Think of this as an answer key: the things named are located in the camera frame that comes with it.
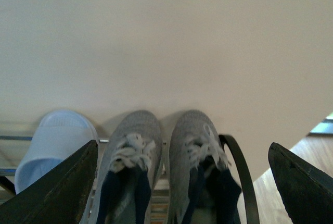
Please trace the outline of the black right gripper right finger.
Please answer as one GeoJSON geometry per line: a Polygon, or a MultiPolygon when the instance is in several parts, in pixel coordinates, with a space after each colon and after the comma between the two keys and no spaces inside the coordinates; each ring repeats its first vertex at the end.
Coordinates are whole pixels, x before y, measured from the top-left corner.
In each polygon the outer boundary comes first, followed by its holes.
{"type": "Polygon", "coordinates": [[[332,223],[332,177],[275,142],[268,162],[293,223],[332,223]]]}

